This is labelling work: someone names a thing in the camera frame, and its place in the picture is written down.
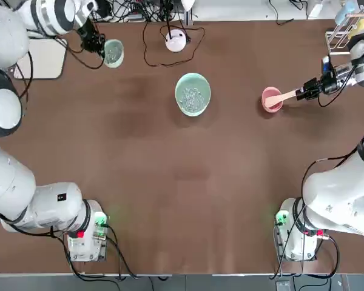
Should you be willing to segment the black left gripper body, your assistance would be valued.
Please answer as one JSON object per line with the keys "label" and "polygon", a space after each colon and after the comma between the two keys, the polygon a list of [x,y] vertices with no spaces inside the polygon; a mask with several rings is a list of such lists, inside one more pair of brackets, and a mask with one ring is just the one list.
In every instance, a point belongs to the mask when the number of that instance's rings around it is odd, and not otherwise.
{"label": "black left gripper body", "polygon": [[84,50],[100,50],[101,44],[99,40],[99,33],[95,29],[91,20],[87,20],[84,25],[79,28],[79,37],[81,38],[81,47]]}

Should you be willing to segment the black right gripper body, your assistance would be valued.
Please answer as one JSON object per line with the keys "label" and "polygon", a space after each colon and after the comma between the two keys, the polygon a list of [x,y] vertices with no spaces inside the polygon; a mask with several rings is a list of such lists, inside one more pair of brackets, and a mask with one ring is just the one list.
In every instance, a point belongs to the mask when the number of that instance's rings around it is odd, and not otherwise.
{"label": "black right gripper body", "polygon": [[337,74],[335,71],[325,71],[320,78],[322,93],[335,93],[339,89]]}

